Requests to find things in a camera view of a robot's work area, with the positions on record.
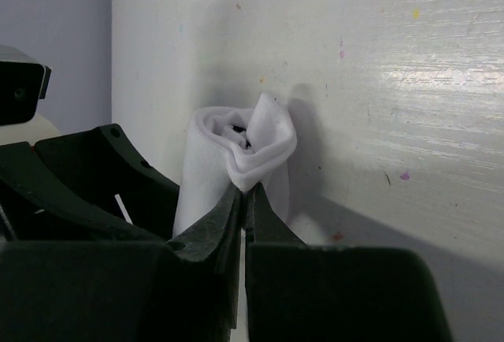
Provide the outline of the white sock black stripes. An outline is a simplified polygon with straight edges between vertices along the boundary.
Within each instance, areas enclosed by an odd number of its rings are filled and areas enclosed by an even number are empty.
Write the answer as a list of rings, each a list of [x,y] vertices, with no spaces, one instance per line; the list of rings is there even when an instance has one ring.
[[[209,213],[229,184],[242,193],[263,184],[272,210],[286,221],[287,160],[296,146],[287,108],[267,93],[253,108],[209,106],[193,112],[172,234],[178,236]]]

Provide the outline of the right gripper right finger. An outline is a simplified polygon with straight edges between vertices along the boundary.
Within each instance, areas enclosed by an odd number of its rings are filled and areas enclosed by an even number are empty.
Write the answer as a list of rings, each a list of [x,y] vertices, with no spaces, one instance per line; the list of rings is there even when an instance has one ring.
[[[392,247],[302,242],[265,189],[247,197],[245,286],[252,341],[449,341],[422,259]]]

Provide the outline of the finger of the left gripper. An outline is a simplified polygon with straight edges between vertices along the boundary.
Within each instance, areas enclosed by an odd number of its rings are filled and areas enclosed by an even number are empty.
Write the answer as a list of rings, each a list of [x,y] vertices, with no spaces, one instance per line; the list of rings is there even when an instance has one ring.
[[[179,185],[135,149],[118,124],[40,140],[35,153],[81,199],[161,238],[172,237]]]
[[[161,240],[81,199],[31,148],[26,142],[1,146],[1,222],[8,239]]]

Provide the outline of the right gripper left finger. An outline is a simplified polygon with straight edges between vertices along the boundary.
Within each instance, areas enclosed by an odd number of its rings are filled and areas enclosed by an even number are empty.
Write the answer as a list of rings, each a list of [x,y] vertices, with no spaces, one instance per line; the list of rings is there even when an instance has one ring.
[[[237,322],[240,192],[168,242],[1,246],[4,341],[227,341]]]

